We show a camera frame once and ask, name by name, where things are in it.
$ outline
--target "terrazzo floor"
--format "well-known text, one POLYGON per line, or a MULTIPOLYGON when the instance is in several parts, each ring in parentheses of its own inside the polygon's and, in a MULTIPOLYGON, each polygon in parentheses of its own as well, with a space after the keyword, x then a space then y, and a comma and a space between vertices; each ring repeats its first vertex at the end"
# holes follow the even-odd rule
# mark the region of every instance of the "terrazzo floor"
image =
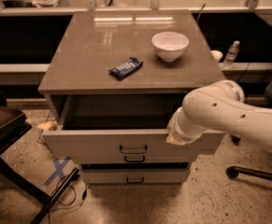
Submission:
MULTIPOLYGON (((51 194, 59 179, 48 184, 55 170, 54 157, 36 127, 48 119, 50 111, 43 104, 11 105, 25 112, 33 128, 2 157, 16 172, 51 194)), ((214 155, 198 157, 181 187, 90 187, 83 203, 85 185, 80 178, 60 198, 63 204, 69 204, 76 193, 76 200, 70 205, 56 203, 41 223, 272 224, 272 182, 247 175, 229 179, 225 169, 232 165, 272 172, 272 154, 245 140, 236 146, 226 135, 214 155)), ((64 166, 64 174, 74 167, 70 161, 64 166)), ((0 175, 0 223, 30 223, 41 207, 0 175)))

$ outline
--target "countertop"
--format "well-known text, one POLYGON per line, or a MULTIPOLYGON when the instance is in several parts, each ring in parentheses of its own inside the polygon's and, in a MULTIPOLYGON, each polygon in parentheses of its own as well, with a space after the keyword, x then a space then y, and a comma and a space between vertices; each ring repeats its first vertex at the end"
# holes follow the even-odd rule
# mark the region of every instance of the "countertop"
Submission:
POLYGON ((76 12, 39 92, 90 94, 184 91, 224 79, 190 11, 76 12), (187 35, 188 50, 172 63, 160 60, 151 38, 163 31, 187 35), (137 57, 143 67, 123 81, 109 69, 137 57))

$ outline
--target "drawer front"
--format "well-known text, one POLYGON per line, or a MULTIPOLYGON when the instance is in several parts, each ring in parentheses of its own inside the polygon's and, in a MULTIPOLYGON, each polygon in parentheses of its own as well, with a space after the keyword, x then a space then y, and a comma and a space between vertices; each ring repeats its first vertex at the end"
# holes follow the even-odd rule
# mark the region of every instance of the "drawer front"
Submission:
POLYGON ((197 157, 147 157, 123 156, 123 157, 71 157, 75 164, 83 163, 156 163, 156 162, 194 162, 197 157))
POLYGON ((182 184, 189 176, 186 168, 154 168, 154 169, 82 169, 82 178, 86 184, 182 184))
POLYGON ((200 139, 186 146, 167 144, 166 136, 166 129, 43 132, 46 144, 56 157, 74 157, 78 163, 83 162, 81 158, 96 163, 101 162, 98 159, 142 162, 159 161, 163 157, 191 161, 199 154, 214 153, 224 133, 207 130, 200 139))

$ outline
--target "gray cabinet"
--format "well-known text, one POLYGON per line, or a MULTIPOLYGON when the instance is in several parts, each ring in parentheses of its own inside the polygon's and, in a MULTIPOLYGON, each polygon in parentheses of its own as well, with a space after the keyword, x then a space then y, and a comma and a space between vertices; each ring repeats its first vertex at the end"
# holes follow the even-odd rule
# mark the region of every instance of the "gray cabinet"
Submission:
POLYGON ((39 87, 59 123, 43 137, 56 157, 72 158, 87 184, 182 184, 191 163, 213 154, 224 133, 207 130, 192 144, 173 146, 166 125, 188 91, 222 79, 188 11, 78 12, 39 87), (162 31, 190 39, 171 64, 150 42, 162 31), (143 67, 116 80, 109 68, 129 56, 143 67))

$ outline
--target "chair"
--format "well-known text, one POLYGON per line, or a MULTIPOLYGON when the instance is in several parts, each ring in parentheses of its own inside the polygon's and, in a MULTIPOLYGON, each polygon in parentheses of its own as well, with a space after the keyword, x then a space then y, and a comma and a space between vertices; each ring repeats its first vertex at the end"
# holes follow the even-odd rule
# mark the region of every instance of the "chair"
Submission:
MULTIPOLYGON (((0 92, 0 155, 11 147, 17 140, 25 135, 32 126, 25 122, 26 117, 18 109, 7 107, 7 99, 0 92)), ((43 204, 43 208, 36 215, 31 223, 39 223, 50 211, 55 202, 63 194, 69 184, 79 178, 79 169, 74 168, 62 185, 50 196, 34 184, 14 172, 7 163, 0 157, 0 174, 12 181, 14 184, 25 190, 31 196, 43 204)))
POLYGON ((226 169, 226 173, 229 178, 235 178, 239 174, 243 174, 243 175, 252 175, 252 176, 256 176, 256 177, 260 177, 262 179, 272 181, 272 174, 271 173, 253 170, 253 169, 249 169, 249 168, 231 166, 226 169))

